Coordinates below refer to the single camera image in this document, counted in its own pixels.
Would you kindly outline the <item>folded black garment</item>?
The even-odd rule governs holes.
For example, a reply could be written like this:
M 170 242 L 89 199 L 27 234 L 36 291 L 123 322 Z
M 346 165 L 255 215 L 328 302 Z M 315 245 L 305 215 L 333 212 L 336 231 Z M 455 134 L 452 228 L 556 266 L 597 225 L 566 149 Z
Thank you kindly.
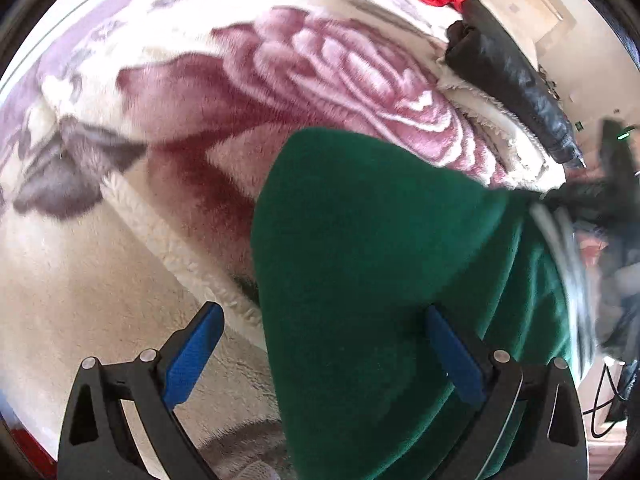
M 480 0 L 463 0 L 461 15 L 447 29 L 446 64 L 518 118 L 555 162 L 584 166 L 573 125 L 495 15 Z

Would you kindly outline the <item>green and cream varsity jacket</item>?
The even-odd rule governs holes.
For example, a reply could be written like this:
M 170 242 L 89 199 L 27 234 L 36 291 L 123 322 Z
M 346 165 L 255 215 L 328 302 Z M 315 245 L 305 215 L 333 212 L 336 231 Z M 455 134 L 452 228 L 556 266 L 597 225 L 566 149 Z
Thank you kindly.
M 284 144 L 250 247 L 282 424 L 302 479 L 424 479 L 472 411 L 428 342 L 425 313 L 525 364 L 556 356 L 582 378 L 560 225 L 537 193 L 485 188 L 360 133 Z

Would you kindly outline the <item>floral purple bed blanket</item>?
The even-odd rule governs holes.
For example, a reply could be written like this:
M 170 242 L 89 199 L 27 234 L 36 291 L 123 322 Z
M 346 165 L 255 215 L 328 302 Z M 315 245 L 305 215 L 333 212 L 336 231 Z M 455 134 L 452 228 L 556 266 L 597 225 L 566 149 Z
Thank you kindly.
M 227 326 L 177 414 L 219 477 L 294 477 L 250 252 L 265 178 L 306 127 L 361 132 L 491 186 L 565 179 L 444 64 L 419 0 L 107 0 L 1 107 L 1 391 L 50 453 L 80 361 L 126 360 L 207 300 Z

